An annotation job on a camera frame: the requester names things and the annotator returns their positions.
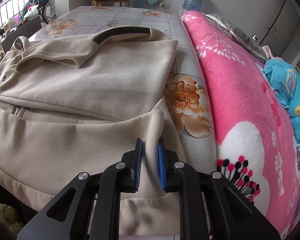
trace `water bottle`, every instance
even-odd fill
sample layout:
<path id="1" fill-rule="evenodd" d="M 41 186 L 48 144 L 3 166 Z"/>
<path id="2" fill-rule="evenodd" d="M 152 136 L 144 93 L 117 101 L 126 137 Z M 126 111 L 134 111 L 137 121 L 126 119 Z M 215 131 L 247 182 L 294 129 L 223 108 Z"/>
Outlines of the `water bottle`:
<path id="1" fill-rule="evenodd" d="M 182 5 L 182 10 L 200 12 L 202 2 L 203 0 L 185 0 Z"/>

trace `pillow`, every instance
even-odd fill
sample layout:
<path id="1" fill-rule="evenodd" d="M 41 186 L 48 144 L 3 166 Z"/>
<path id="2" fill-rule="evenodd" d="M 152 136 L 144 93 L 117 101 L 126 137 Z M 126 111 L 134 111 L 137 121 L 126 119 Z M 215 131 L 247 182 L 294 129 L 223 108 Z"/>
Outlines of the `pillow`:
<path id="1" fill-rule="evenodd" d="M 205 14 L 215 25 L 222 30 L 231 40 L 244 47 L 250 54 L 260 60 L 263 64 L 267 61 L 267 56 L 261 46 L 250 38 L 243 30 L 235 26 L 217 14 Z"/>

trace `pink blanket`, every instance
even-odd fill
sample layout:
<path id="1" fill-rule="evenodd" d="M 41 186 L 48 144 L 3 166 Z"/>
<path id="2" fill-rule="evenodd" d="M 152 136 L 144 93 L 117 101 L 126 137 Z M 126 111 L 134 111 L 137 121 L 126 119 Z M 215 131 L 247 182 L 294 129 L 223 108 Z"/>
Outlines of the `pink blanket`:
<path id="1" fill-rule="evenodd" d="M 207 83 L 217 169 L 284 238 L 293 223 L 300 188 L 289 116 L 262 74 L 260 61 L 203 14 L 190 11 L 181 20 Z"/>

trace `electrical outlet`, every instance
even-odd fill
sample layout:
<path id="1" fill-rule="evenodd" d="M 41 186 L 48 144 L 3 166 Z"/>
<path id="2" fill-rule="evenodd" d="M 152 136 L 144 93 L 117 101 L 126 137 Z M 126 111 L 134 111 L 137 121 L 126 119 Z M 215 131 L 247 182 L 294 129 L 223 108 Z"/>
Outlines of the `electrical outlet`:
<path id="1" fill-rule="evenodd" d="M 169 10 L 169 9 L 170 9 L 170 4 L 165 3 L 165 4 L 164 4 L 164 8 Z"/>

